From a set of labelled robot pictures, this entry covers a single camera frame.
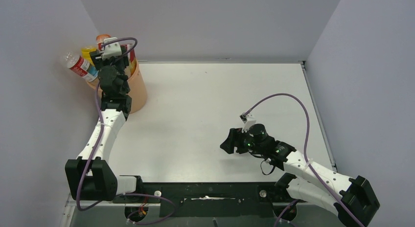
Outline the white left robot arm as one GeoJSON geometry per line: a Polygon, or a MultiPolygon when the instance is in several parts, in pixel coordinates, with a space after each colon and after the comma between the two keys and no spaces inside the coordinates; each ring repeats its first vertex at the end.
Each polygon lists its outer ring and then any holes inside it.
{"type": "Polygon", "coordinates": [[[125,69],[129,66],[131,45],[103,45],[92,51],[91,59],[98,69],[99,86],[95,95],[98,122],[84,149],[69,159],[65,173],[71,196],[81,201],[112,201],[116,196],[140,190],[140,176],[116,175],[109,163],[117,135],[127,121],[132,107],[125,69]]]}

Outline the yellow-label bottle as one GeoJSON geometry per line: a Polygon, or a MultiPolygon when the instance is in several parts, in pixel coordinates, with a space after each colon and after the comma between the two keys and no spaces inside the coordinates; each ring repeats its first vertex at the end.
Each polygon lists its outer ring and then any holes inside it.
{"type": "Polygon", "coordinates": [[[94,52],[94,51],[96,51],[97,50],[97,48],[96,47],[94,47],[94,46],[84,46],[84,47],[82,47],[81,49],[81,55],[82,55],[82,57],[85,59],[85,60],[88,60],[92,65],[94,65],[93,64],[93,61],[92,61],[92,58],[91,58],[91,56],[90,56],[90,53],[91,52],[94,52]]]}

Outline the orange drink bottle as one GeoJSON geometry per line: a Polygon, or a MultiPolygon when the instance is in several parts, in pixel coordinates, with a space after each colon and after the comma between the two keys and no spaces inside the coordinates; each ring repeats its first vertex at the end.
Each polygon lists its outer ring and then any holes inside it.
{"type": "Polygon", "coordinates": [[[104,40],[107,39],[107,38],[111,38],[111,35],[109,35],[109,34],[100,34],[100,35],[96,36],[95,40],[96,40],[98,50],[102,49],[101,46],[104,43],[104,40]]]}

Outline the red-label bottle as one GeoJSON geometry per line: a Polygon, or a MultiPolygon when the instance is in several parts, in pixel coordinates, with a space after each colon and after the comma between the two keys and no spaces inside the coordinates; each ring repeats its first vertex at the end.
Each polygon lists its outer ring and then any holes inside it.
{"type": "Polygon", "coordinates": [[[97,79],[98,71],[84,57],[74,52],[67,52],[60,57],[61,64],[82,77],[87,82],[93,82],[97,79]]]}

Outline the red-yellow label bottle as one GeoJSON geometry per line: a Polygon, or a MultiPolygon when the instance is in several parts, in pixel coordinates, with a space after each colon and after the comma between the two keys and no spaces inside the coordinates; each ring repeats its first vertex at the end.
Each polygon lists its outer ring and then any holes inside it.
{"type": "Polygon", "coordinates": [[[136,70],[136,67],[137,67],[137,59],[136,59],[136,55],[135,55],[135,50],[132,49],[128,53],[127,56],[128,56],[128,60],[129,60],[129,67],[128,67],[129,70],[130,70],[129,76],[131,77],[134,74],[134,72],[136,70]]]}

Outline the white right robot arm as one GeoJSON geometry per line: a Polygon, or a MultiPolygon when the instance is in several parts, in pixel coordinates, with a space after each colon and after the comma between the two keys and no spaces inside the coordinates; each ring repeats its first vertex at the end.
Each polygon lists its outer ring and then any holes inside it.
{"type": "Polygon", "coordinates": [[[346,227],[368,226],[380,207],[370,184],[362,177],[352,178],[332,171],[295,147],[268,135],[263,124],[248,130],[231,128],[220,148],[228,154],[252,152],[290,177],[275,187],[278,199],[300,199],[337,215],[346,227]]]}

